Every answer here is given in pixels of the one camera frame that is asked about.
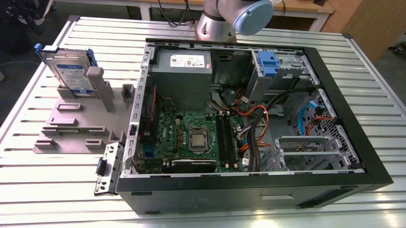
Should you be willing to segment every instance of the blue drive bracket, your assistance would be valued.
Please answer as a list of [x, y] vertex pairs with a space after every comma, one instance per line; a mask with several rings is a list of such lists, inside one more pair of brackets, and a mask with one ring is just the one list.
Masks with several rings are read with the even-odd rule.
[[40, 59], [42, 60], [42, 62], [45, 63], [44, 61], [44, 58], [42, 56], [40, 55], [41, 52], [49, 52], [49, 53], [56, 53], [57, 50], [58, 50], [58, 47], [57, 46], [52, 46], [52, 45], [46, 45], [44, 48], [41, 46], [40, 43], [37, 43], [34, 46], [33, 46], [34, 50], [36, 50], [36, 54], [37, 56], [40, 57]]
[[89, 64], [92, 67], [97, 67], [97, 61], [94, 58], [94, 53], [92, 49], [86, 49], [86, 53], [88, 53], [88, 60], [89, 60]]
[[275, 76], [279, 71], [279, 59], [272, 51], [257, 51], [257, 62], [264, 76]]

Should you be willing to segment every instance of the robotic arm end effector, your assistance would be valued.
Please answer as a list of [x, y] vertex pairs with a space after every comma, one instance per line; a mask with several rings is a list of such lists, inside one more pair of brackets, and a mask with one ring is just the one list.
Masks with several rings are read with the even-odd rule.
[[272, 14], [269, 0], [205, 0], [197, 39], [232, 42], [235, 31], [244, 36], [253, 35], [268, 24]]

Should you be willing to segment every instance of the ram slot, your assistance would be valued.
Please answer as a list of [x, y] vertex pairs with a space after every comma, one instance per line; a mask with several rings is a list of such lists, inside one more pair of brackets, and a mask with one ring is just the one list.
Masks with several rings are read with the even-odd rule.
[[232, 145], [232, 130], [229, 123], [229, 116], [224, 116], [223, 118], [223, 130], [224, 130], [224, 138], [225, 138], [225, 148], [227, 148], [227, 163], [235, 164], [235, 156], [233, 156], [233, 145]]
[[217, 151], [221, 166], [227, 163], [227, 151], [225, 151], [225, 142], [224, 142], [224, 130], [223, 130], [223, 116], [216, 115], [215, 118], [215, 127], [216, 127], [216, 142], [217, 142]]

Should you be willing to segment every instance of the blue cable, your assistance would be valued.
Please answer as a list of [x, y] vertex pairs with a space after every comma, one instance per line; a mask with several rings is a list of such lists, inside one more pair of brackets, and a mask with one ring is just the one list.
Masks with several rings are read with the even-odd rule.
[[297, 129], [299, 129], [300, 135], [304, 134], [304, 130], [303, 130], [303, 121], [301, 121], [303, 114], [304, 114], [304, 110], [305, 110], [307, 108], [316, 108], [316, 107], [317, 107], [317, 104], [316, 104], [313, 101], [309, 101], [309, 104], [304, 105], [303, 108], [301, 108], [300, 111], [299, 111], [299, 116], [297, 116]]

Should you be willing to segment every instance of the desk leg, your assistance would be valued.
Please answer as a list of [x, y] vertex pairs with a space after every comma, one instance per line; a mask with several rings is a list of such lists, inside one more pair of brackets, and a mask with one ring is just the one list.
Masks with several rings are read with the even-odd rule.
[[150, 20], [149, 8], [150, 8], [149, 3], [146, 3], [146, 2], [140, 2], [138, 3], [140, 19], [141, 20]]
[[329, 14], [319, 14], [315, 21], [311, 24], [309, 30], [311, 32], [319, 32], [324, 26], [324, 23], [328, 19]]

